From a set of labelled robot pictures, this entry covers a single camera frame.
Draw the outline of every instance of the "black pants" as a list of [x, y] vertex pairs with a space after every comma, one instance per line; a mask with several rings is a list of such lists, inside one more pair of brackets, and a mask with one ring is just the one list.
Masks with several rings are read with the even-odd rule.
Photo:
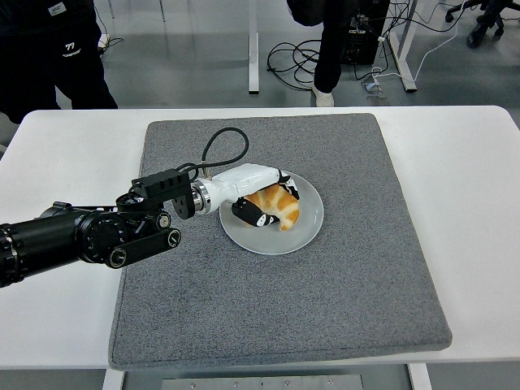
[[477, 18], [479, 24], [483, 24], [489, 28], [493, 27], [496, 22], [496, 18], [499, 17], [502, 10], [506, 8], [512, 0], [489, 0], [489, 3], [486, 5], [486, 10], [484, 11], [484, 15], [481, 15]]
[[340, 80], [345, 39], [360, 2], [361, 0], [327, 0], [318, 64], [314, 70], [314, 85], [321, 92], [332, 92]]
[[34, 110], [59, 110], [58, 87], [73, 109], [117, 108], [98, 54], [95, 15], [72, 28], [0, 37], [0, 111], [19, 124]]

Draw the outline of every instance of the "office chair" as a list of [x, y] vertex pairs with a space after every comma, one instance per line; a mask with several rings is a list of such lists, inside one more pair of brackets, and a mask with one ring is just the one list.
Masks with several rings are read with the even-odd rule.
[[[480, 4], [481, 5], [480, 9], [482, 11], [484, 11], [486, 9], [486, 6], [488, 5], [488, 3], [489, 3], [489, 0], [468, 0], [466, 3], [464, 3], [464, 9], [478, 6]], [[511, 8], [512, 10], [520, 11], [520, 5], [518, 5], [516, 2], [513, 2], [513, 0], [511, 0], [511, 2], [507, 6], [505, 6], [505, 8]], [[453, 12], [458, 12], [461, 9], [462, 9], [462, 3], [459, 4], [458, 6], [454, 6], [454, 7], [450, 8], [448, 10], [448, 12], [446, 12], [446, 16], [444, 17], [444, 19], [448, 23], [453, 22], [453, 15], [452, 15]], [[501, 37], [502, 34], [504, 33], [504, 22], [502, 21], [502, 18], [500, 17], [500, 15], [498, 15], [496, 18], [496, 26], [498, 27], [498, 29], [495, 31], [495, 35], [497, 37]]]

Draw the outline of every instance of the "white sneaker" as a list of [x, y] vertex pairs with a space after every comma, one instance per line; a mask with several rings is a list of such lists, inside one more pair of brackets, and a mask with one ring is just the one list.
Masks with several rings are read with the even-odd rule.
[[316, 106], [317, 107], [333, 107], [334, 106], [334, 98], [332, 97], [332, 93], [323, 93], [318, 91], [318, 89], [312, 83], [312, 92], [316, 97]]

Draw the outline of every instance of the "black jacket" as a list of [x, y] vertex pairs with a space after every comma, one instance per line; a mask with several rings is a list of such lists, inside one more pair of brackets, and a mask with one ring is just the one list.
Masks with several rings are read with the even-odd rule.
[[0, 0], [0, 37], [71, 27], [93, 13], [93, 0]]

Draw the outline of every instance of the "computer tower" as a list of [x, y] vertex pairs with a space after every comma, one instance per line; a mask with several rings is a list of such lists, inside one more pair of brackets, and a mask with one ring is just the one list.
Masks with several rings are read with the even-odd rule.
[[[390, 0], [362, 0], [357, 19], [352, 18], [350, 23], [341, 63], [350, 65], [371, 65], [374, 63], [380, 43], [378, 36], [383, 33], [389, 6]], [[368, 24], [373, 28], [373, 31], [368, 32], [359, 28], [359, 22]]]

